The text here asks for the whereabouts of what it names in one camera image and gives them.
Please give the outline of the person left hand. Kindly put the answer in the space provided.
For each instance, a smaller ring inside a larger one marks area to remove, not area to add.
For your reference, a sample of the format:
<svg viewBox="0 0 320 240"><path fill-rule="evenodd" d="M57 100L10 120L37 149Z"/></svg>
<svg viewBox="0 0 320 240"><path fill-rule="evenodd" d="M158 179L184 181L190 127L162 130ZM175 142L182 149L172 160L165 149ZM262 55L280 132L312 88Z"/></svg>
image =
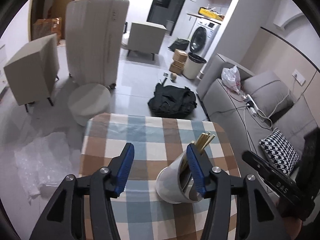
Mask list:
<svg viewBox="0 0 320 240"><path fill-rule="evenodd" d="M283 219L287 234L291 239L296 239L302 228L302 220L298 218L293 204L285 198L279 198L276 207Z"/></svg>

